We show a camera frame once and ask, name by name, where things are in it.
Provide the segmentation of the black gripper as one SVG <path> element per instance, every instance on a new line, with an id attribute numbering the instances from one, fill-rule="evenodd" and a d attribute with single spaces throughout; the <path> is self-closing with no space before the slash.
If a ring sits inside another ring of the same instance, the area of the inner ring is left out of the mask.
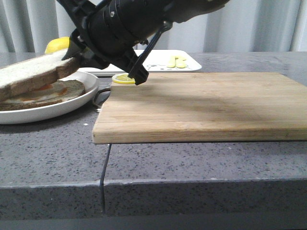
<path id="1" fill-rule="evenodd" d="M 61 60 L 82 57 L 81 66 L 105 69 L 112 64 L 139 85 L 147 81 L 143 62 L 162 33 L 172 27 L 169 0 L 60 0 L 75 25 Z"/>

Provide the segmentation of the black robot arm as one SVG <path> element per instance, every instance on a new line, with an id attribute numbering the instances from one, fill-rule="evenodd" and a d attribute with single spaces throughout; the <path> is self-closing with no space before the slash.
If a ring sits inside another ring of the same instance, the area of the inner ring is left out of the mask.
<path id="1" fill-rule="evenodd" d="M 151 50 L 173 23 L 215 12 L 224 0 L 62 0 L 75 30 L 65 59 L 80 57 L 82 67 L 105 69 L 114 65 L 136 85 L 147 81 L 144 68 Z"/>

